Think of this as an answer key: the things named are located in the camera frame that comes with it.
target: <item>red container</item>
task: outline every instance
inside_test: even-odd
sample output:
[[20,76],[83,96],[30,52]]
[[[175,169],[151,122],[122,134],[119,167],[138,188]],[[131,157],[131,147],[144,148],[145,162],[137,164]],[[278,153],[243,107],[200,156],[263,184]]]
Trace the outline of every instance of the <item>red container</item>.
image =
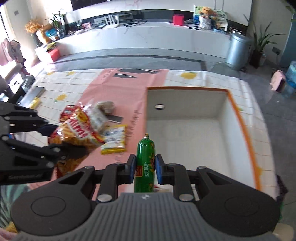
[[53,62],[57,61],[61,57],[58,48],[55,48],[48,53],[49,53],[50,58],[52,59]]
[[173,16],[173,24],[183,26],[184,25],[184,15],[174,14],[174,16]]

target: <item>pink box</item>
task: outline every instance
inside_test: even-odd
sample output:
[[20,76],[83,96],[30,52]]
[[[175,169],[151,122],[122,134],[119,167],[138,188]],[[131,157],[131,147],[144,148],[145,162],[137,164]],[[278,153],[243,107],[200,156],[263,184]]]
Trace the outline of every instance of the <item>pink box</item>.
[[183,26],[184,25],[184,15],[174,14],[174,16],[173,16],[173,24]]

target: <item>trash can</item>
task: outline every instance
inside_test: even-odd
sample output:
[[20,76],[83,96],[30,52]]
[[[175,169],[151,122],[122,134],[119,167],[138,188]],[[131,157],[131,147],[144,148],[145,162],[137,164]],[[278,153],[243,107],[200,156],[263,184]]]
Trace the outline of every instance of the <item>trash can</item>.
[[253,40],[238,33],[231,35],[230,47],[227,54],[226,63],[234,70],[244,67],[250,56]]

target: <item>floor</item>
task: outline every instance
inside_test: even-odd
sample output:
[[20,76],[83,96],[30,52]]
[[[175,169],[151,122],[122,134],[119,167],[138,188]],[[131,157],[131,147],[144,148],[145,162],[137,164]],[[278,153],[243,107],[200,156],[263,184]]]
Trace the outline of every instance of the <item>floor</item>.
[[[54,64],[40,63],[32,68],[34,75],[49,71],[99,68],[178,69],[210,71],[224,59],[177,50],[111,49],[63,56]],[[269,81],[273,69],[247,66],[247,72],[228,72],[249,83],[264,115],[273,148],[276,172],[289,190],[284,200],[281,222],[296,230],[296,100],[285,99],[271,90]]]

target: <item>white storage box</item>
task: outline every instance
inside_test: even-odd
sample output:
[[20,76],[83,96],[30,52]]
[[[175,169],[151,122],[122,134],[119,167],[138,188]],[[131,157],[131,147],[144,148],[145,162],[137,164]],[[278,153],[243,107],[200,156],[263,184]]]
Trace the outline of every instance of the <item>white storage box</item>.
[[[164,109],[155,106],[164,105]],[[146,132],[165,163],[207,166],[253,188],[259,176],[247,129],[226,89],[152,87]]]

